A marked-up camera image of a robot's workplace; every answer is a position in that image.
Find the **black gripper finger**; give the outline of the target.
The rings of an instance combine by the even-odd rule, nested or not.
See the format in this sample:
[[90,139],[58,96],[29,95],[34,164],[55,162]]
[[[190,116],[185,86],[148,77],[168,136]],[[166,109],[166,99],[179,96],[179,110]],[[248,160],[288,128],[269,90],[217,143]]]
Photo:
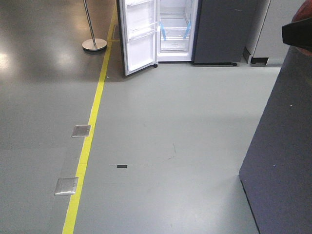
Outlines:
[[300,43],[300,35],[299,35],[299,27],[295,23],[289,23],[282,27],[282,41],[284,44],[291,45],[294,47],[301,47],[304,46],[299,45]]

